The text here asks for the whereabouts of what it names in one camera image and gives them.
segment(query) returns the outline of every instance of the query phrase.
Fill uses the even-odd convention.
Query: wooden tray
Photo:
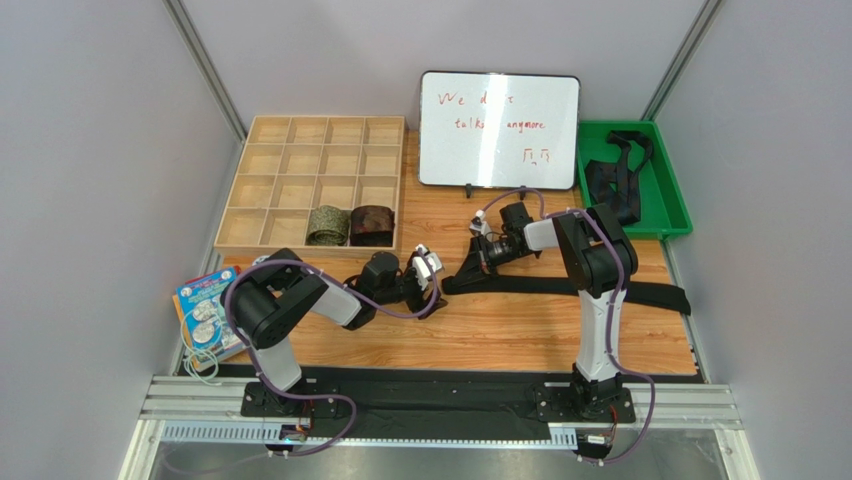
[[[214,247],[222,255],[369,258],[393,246],[305,244],[320,205],[390,207],[399,219],[404,117],[258,116],[252,122]]]

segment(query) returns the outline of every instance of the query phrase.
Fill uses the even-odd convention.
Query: wooden table
[[[454,275],[467,254],[468,224],[477,209],[499,192],[478,190],[465,199],[461,187],[427,187],[417,180],[418,132],[407,132],[403,154],[403,190],[398,212],[402,223],[401,260],[423,243],[440,255]],[[582,205],[580,192],[545,193],[549,212]],[[489,209],[492,222],[511,196]],[[537,217],[538,199],[526,200]],[[639,272],[634,280],[670,281],[660,244],[634,241]],[[226,257],[225,265],[251,264],[250,257]],[[305,257],[337,279],[361,271],[362,260]],[[546,251],[500,267],[505,275],[563,276],[559,253]],[[426,320],[401,320],[378,313],[350,332],[309,314],[290,334],[302,365],[434,368],[501,371],[570,371],[580,345],[580,302],[561,295],[481,293],[445,296],[449,305]],[[695,374],[689,343],[678,313],[625,304],[619,356],[635,370],[660,374]],[[227,363],[248,363],[245,353]]]

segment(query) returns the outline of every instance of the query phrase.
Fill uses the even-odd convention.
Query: black mounting bracket
[[[409,311],[412,313],[419,312],[429,303],[432,292],[427,293],[427,291],[422,290],[420,287],[417,279],[417,270],[414,268],[414,259],[416,257],[417,253],[412,253],[408,258],[408,263],[405,265],[405,270],[402,270],[399,268],[399,259],[396,255],[390,252],[377,252],[364,265],[361,274],[353,275],[343,283],[348,288],[357,291],[379,305],[389,305],[404,301]],[[438,301],[435,302],[428,312],[419,316],[418,319],[424,320],[439,308],[447,305],[447,301],[441,298],[440,289],[437,290],[436,294]],[[355,318],[343,328],[357,330],[371,322],[375,316],[376,308],[361,302],[361,309],[355,315]]]
[[[308,383],[302,379],[293,385],[288,393],[298,395],[323,395],[340,391],[336,384]],[[246,384],[240,415],[247,418],[256,417],[299,417],[302,414],[304,401],[290,400],[270,392],[262,383]],[[337,411],[337,400],[333,402],[317,401],[313,406],[314,418],[334,418]]]
[[[636,423],[636,412],[633,408],[633,396],[630,390],[621,391],[607,402],[607,406],[594,415],[588,412],[577,412],[574,405],[574,389],[572,387],[548,387],[539,384],[533,387],[536,401],[536,414],[542,422],[584,422],[612,423],[612,412],[609,405],[615,408],[618,423]]]

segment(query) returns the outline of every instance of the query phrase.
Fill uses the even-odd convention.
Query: green patterned fabric roll
[[[320,205],[308,220],[308,245],[341,246],[349,237],[349,212]]]

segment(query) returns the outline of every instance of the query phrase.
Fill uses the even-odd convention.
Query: gray wall
[[[570,74],[584,118],[642,112],[702,0],[186,0],[249,125],[260,114],[406,115],[426,70]]]
[[[0,7],[0,477],[115,478],[235,141],[162,4]]]
[[[674,252],[763,478],[849,478],[852,3],[727,2],[665,105]]]

